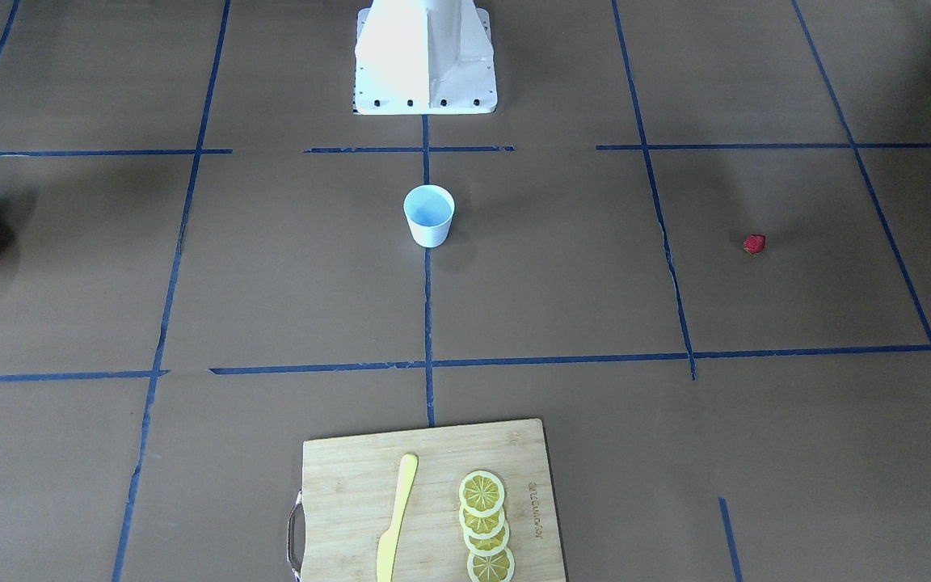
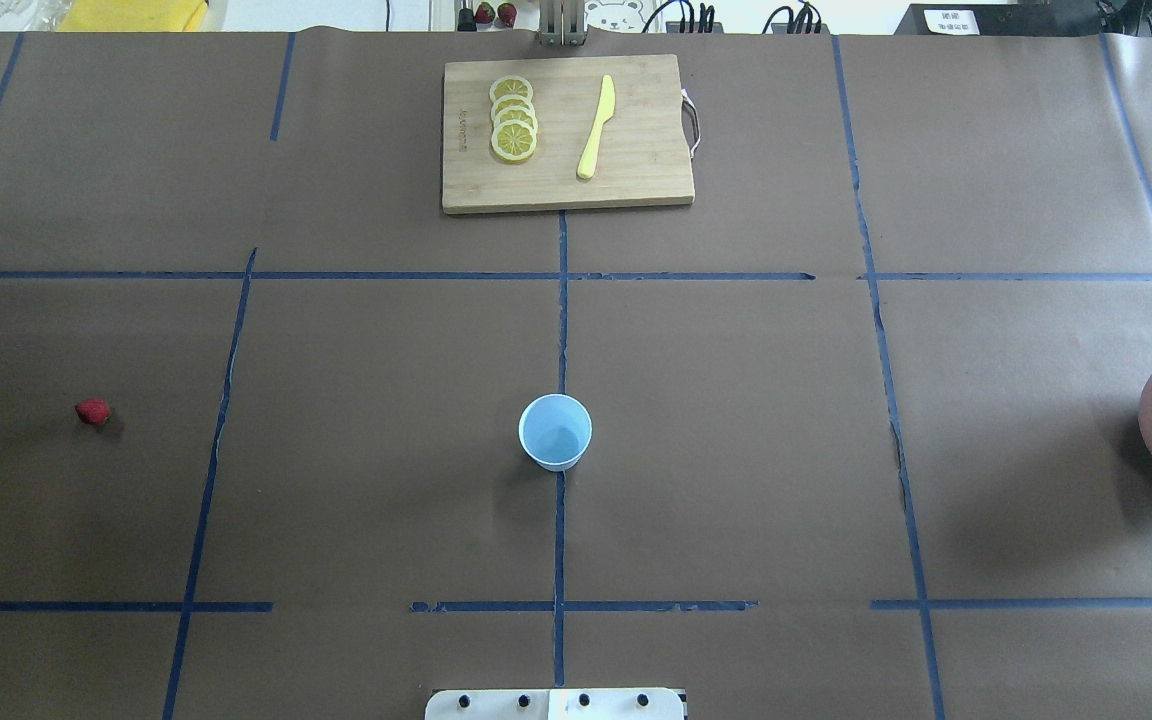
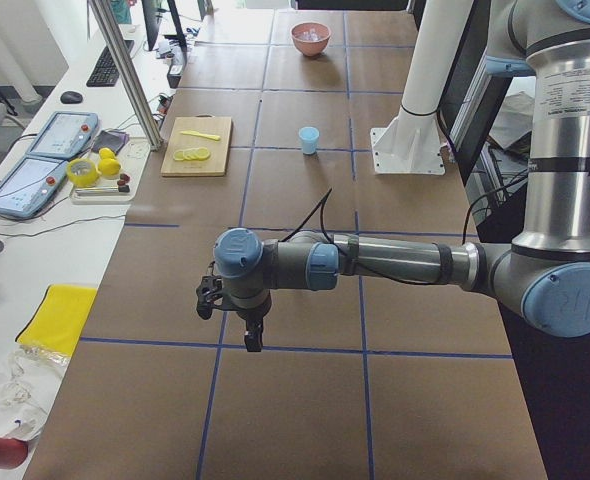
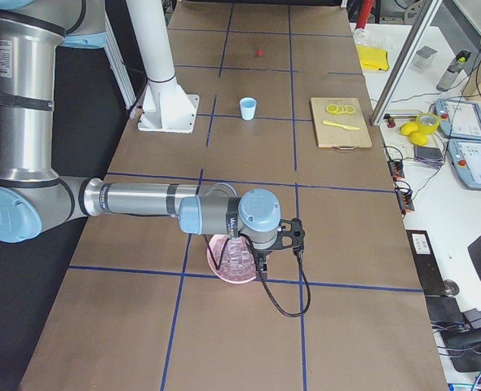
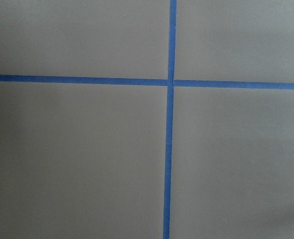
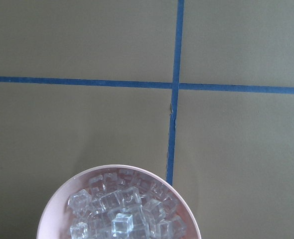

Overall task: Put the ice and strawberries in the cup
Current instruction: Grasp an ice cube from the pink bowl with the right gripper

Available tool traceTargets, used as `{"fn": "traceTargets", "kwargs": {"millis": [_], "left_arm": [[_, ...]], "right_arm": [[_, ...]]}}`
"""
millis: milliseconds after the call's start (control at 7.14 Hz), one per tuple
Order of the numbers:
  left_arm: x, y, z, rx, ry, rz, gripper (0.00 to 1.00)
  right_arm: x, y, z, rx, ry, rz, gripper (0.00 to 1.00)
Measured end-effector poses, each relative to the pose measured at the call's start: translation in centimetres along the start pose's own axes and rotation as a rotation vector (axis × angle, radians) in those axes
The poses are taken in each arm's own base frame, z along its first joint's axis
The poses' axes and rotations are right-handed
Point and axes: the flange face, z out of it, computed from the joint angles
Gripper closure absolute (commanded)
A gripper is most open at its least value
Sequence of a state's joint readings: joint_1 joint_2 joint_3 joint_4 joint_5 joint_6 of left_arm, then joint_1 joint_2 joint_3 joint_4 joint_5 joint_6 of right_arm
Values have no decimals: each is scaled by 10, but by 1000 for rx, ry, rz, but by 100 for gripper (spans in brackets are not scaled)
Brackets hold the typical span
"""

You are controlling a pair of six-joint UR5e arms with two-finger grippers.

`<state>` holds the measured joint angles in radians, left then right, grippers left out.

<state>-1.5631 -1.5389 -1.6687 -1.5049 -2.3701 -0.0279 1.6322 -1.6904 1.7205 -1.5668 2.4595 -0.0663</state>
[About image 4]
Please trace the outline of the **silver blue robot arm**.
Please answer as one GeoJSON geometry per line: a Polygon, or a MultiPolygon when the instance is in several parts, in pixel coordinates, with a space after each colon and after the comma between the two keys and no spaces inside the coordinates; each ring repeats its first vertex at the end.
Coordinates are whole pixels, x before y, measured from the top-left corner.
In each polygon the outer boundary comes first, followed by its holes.
{"type": "Polygon", "coordinates": [[[223,270],[239,239],[257,276],[281,244],[280,203],[270,191],[237,195],[226,183],[106,183],[62,177],[51,165],[58,46],[101,48],[102,1],[0,1],[0,241],[17,243],[85,216],[175,217],[194,235],[225,236],[223,270]]]}

